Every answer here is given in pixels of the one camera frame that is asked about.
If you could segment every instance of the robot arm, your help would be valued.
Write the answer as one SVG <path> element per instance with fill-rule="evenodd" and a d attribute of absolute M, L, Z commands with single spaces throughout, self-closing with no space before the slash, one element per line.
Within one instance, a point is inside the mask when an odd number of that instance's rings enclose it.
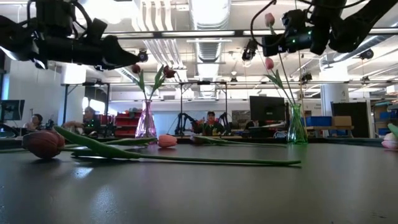
<path fill-rule="evenodd" d="M 87 21 L 80 36 L 73 26 L 76 7 Z M 49 60 L 92 65 L 97 70 L 112 70 L 140 61 L 137 55 L 120 47 L 116 36 L 101 39 L 108 25 L 99 19 L 91 21 L 77 0 L 36 0 L 36 9 L 36 18 L 27 13 L 28 20 L 19 24 L 0 16 L 0 48 L 10 58 L 30 60 L 43 69 L 48 69 Z"/>
<path fill-rule="evenodd" d="M 369 34 L 375 23 L 391 8 L 398 0 L 370 0 L 358 12 L 348 16 L 346 19 L 331 23 L 332 33 L 329 46 L 339 53 L 347 53 L 355 50 Z"/>
<path fill-rule="evenodd" d="M 314 10 L 309 19 L 308 10 L 286 12 L 282 18 L 285 33 L 265 35 L 262 38 L 263 54 L 269 57 L 282 52 L 294 53 L 310 49 L 321 55 L 329 41 L 330 48 L 339 53 L 352 52 L 366 38 L 375 23 L 397 2 L 398 0 L 370 0 L 361 10 L 343 20 L 340 14 L 346 0 L 312 0 Z M 314 26 L 307 27 L 305 22 Z"/>

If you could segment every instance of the camera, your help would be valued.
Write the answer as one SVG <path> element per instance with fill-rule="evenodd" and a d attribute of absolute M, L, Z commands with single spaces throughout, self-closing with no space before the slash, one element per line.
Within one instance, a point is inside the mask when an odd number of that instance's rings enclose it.
<path fill-rule="evenodd" d="M 242 53 L 242 60 L 243 61 L 250 61 L 256 56 L 256 50 L 257 50 L 257 43 L 256 41 L 249 40 L 248 44 L 243 50 Z"/>
<path fill-rule="evenodd" d="M 147 62 L 148 61 L 148 54 L 147 50 L 145 49 L 140 49 L 138 53 L 138 58 L 140 62 Z"/>

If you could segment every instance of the table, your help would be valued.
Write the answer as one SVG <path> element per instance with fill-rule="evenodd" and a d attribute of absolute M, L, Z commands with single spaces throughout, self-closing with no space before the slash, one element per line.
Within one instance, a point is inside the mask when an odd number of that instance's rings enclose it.
<path fill-rule="evenodd" d="M 347 130 L 348 136 L 353 138 L 351 130 L 354 129 L 354 126 L 308 126 L 305 127 L 305 129 L 307 129 L 307 131 L 314 131 L 316 138 L 322 138 L 322 135 L 320 134 L 321 130 Z"/>
<path fill-rule="evenodd" d="M 309 144 L 143 153 L 297 159 L 302 168 L 179 162 L 42 162 L 0 154 L 0 223 L 398 223 L 398 154 Z"/>

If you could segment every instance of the tulip stem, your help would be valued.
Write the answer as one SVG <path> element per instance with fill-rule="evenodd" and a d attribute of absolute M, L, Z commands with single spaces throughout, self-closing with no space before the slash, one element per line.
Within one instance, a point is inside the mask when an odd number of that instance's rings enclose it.
<path fill-rule="evenodd" d="M 289 166 L 299 164 L 301 161 L 268 161 L 259 159 L 202 159 L 202 158 L 185 158 L 185 157 L 169 157 L 169 156 L 154 156 L 142 155 L 140 158 L 144 159 L 161 159 L 168 161 L 185 161 L 185 162 L 212 162 L 222 164 L 262 164 L 274 166 Z"/>

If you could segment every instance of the pink glass vase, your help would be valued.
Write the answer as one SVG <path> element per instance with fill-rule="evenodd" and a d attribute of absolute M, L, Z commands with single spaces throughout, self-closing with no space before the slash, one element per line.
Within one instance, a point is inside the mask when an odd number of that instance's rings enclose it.
<path fill-rule="evenodd" d="M 151 101 L 142 102 L 142 113 L 138 121 L 136 138 L 156 138 L 155 121 L 150 108 Z"/>

